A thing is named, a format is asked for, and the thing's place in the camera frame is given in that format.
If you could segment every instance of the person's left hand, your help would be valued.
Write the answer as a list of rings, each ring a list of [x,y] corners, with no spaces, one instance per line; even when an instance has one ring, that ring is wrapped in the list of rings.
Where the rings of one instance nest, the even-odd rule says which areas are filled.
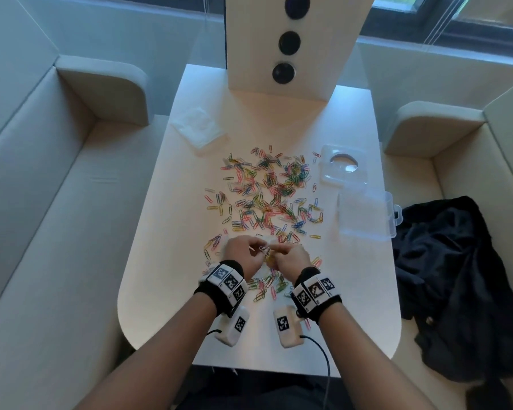
[[[251,279],[264,263],[261,246],[267,242],[254,236],[238,236],[228,240],[223,250],[222,260],[235,260],[243,268],[245,280]]]

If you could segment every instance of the wristband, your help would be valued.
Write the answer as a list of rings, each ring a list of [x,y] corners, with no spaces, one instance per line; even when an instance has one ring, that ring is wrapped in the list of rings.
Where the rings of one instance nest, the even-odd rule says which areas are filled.
[[[296,305],[299,316],[310,318],[318,325],[323,311],[334,303],[342,302],[342,298],[330,278],[313,266],[302,270],[295,282],[291,299]]]
[[[232,317],[247,291],[241,265],[225,260],[205,271],[194,294],[208,295],[217,308],[217,316],[224,313]]]

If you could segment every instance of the tabletop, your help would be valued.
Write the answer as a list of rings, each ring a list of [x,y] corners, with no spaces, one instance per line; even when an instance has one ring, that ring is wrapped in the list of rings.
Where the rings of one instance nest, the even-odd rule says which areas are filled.
[[[227,88],[225,69],[187,65],[170,121],[197,107],[226,131],[229,141],[197,156],[174,127],[167,126],[118,295],[119,322],[130,344],[140,348],[195,290],[205,269],[203,246],[222,233],[221,221],[228,215],[219,216],[218,210],[205,209],[208,203],[204,188],[224,191],[230,203],[239,198],[228,191],[223,180],[228,173],[220,170],[223,158],[232,153],[252,161],[253,148],[268,151],[272,145],[274,154],[306,155],[312,175],[309,183],[317,183],[317,189],[313,192],[309,186],[298,190],[294,198],[304,197],[311,202],[318,197],[324,216],[321,224],[308,225],[308,234],[321,235],[322,239],[304,236],[303,244],[312,258],[323,259],[320,269],[335,282],[346,308],[391,358],[401,332],[391,241],[353,238],[347,245],[339,238],[338,188],[319,181],[319,163],[313,164],[312,154],[324,144],[364,150],[368,183],[383,190],[370,91],[337,86],[329,102],[231,91]],[[236,235],[231,227],[229,230],[231,237]],[[260,228],[251,228],[247,234],[260,232]],[[259,275],[269,272],[264,269],[265,266]],[[251,316],[238,344],[231,348],[208,336],[194,364],[326,375],[323,356],[313,343],[290,349],[280,345],[273,311],[292,301],[279,294],[275,301],[266,296],[254,302],[254,295],[250,291],[242,302]],[[318,326],[312,323],[311,329],[304,325],[303,328],[330,357]],[[339,377],[332,360],[331,375]]]

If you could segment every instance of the black round button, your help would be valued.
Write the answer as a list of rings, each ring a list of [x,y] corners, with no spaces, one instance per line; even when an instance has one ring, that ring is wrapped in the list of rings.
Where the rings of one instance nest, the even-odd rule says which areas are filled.
[[[289,83],[293,80],[295,73],[296,72],[293,68],[293,65],[283,61],[274,67],[272,71],[272,77],[277,83],[285,85],[286,83]]]
[[[280,37],[280,52],[290,56],[300,47],[300,36],[296,32],[285,32]]]
[[[285,13],[293,20],[300,20],[310,9],[310,0],[285,0]]]

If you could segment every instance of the forearm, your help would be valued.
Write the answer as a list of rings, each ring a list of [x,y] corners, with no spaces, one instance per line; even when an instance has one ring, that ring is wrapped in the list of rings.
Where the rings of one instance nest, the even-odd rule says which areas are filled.
[[[76,410],[169,408],[190,368],[217,309],[195,294],[135,354],[94,388]]]
[[[319,328],[357,410],[435,409],[341,303],[321,314]]]

